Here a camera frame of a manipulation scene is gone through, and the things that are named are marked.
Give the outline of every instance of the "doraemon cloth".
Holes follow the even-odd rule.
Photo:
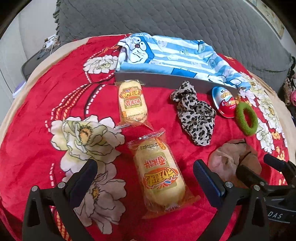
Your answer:
[[[249,89],[249,82],[202,40],[132,34],[122,46],[116,71],[171,74]]]

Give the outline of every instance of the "clear plastic packaging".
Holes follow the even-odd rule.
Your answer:
[[[152,126],[147,121],[148,110],[139,80],[125,80],[116,82],[115,85],[118,87],[120,111],[120,123],[118,125],[131,124],[139,126],[144,124],[152,129]]]
[[[192,204],[194,197],[186,186],[174,156],[165,143],[164,128],[128,143],[133,153],[139,181],[148,210],[143,218],[154,218]]]

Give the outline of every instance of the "green ring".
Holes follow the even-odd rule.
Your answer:
[[[244,112],[249,115],[251,126],[248,125]],[[246,136],[251,136],[256,133],[258,127],[258,117],[252,107],[250,107],[246,102],[238,103],[235,109],[235,117],[237,125]]]

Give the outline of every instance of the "gray quilted fabric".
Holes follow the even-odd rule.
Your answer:
[[[276,92],[292,65],[275,33],[244,0],[58,0],[54,17],[62,45],[129,32],[202,39]]]

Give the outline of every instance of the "leopard print fabric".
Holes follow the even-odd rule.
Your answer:
[[[178,117],[182,128],[196,145],[207,146],[213,134],[216,111],[206,102],[197,99],[189,81],[184,81],[170,98],[177,102]]]

